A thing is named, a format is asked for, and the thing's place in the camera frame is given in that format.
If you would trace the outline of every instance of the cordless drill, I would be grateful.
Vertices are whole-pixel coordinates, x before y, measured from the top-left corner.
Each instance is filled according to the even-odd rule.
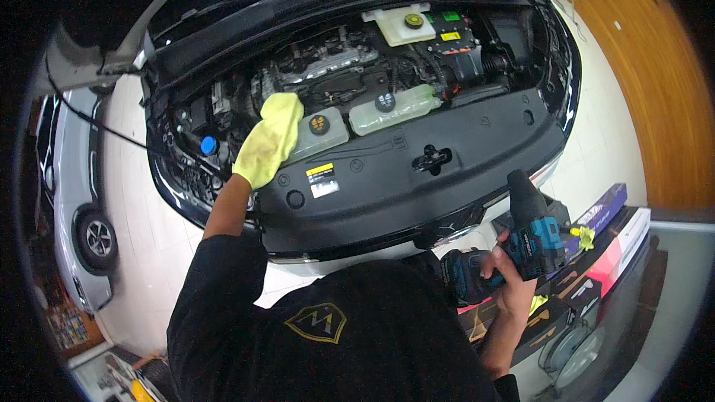
[[[514,227],[504,251],[524,281],[558,271],[566,264],[566,253],[546,201],[521,169],[509,173],[506,180]],[[504,284],[504,277],[496,269],[489,279],[481,277],[480,258],[488,254],[491,252],[472,248],[467,252],[451,250],[442,257],[442,280],[460,307],[481,303]]]

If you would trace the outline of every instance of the brake fluid reservoir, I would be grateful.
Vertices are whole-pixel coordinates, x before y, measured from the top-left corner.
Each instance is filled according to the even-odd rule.
[[[442,104],[434,93],[431,85],[422,84],[394,95],[380,95],[375,101],[350,109],[350,125],[356,134],[367,135],[421,117]]]
[[[327,108],[298,122],[298,141],[285,165],[310,157],[349,139],[340,111]]]
[[[428,3],[416,3],[392,10],[373,10],[362,14],[362,22],[377,22],[388,45],[396,47],[435,38],[435,29],[423,14],[423,11],[429,10]]]

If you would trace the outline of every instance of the worker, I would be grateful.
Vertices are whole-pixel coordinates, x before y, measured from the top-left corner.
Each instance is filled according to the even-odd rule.
[[[479,356],[437,276],[401,261],[353,265],[254,306],[268,254],[242,232],[246,205],[295,146],[302,116],[297,95],[273,94],[216,199],[167,329],[182,400],[517,401],[509,368],[536,280],[522,281],[499,247],[506,284]]]

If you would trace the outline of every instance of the black shirt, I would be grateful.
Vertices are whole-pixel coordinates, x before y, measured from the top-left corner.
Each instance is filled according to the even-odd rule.
[[[490,382],[436,277],[373,261],[262,309],[266,264],[254,237],[199,244],[166,331],[183,401],[518,400],[513,375]]]

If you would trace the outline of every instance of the purple box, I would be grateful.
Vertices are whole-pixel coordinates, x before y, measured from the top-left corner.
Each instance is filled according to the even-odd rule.
[[[627,197],[626,184],[614,183],[581,217],[572,221],[571,225],[591,228],[595,231],[595,236],[598,236],[625,205]],[[568,264],[578,255],[578,236],[562,233],[561,241],[566,250],[566,263]]]

